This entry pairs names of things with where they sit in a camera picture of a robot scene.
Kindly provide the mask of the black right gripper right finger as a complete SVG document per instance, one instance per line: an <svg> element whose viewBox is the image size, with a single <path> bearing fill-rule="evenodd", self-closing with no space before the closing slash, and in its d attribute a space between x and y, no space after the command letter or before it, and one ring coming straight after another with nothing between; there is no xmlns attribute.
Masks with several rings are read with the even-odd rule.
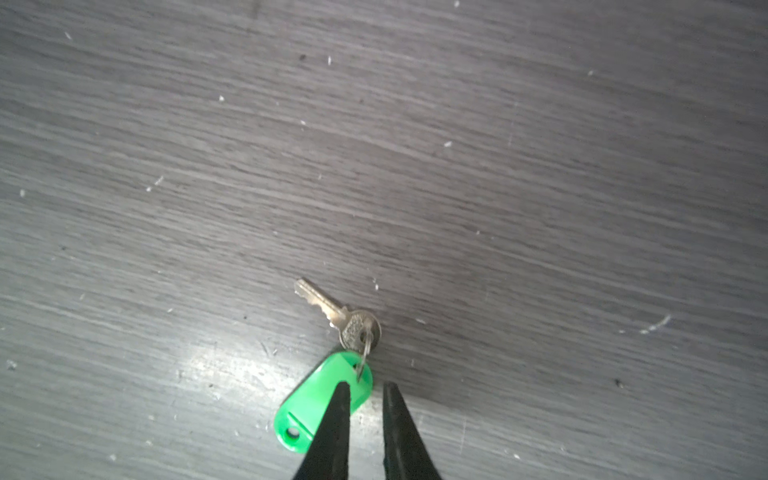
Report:
<svg viewBox="0 0 768 480"><path fill-rule="evenodd" d="M441 480L396 383L384 383L382 408L386 479Z"/></svg>

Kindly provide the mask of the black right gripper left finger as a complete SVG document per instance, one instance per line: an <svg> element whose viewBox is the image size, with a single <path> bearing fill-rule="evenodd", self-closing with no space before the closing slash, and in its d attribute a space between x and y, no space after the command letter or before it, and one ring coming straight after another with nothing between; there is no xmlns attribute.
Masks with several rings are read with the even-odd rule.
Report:
<svg viewBox="0 0 768 480"><path fill-rule="evenodd" d="M349 478L350 386L339 382L294 480Z"/></svg>

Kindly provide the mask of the key with green tag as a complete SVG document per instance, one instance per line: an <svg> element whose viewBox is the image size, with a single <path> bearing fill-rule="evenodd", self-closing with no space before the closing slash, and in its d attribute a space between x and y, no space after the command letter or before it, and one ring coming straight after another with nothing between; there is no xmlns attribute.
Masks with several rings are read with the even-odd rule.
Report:
<svg viewBox="0 0 768 480"><path fill-rule="evenodd" d="M305 278L294 284L295 292L322 310L339 334L341 350L330 354L292 391L274 417L274 432L288 450L304 454L317 433L331 397L340 382L350 386L350 411L355 412L371 396L374 376L369 357L377 347L382 329L370 311L342 305Z"/></svg>

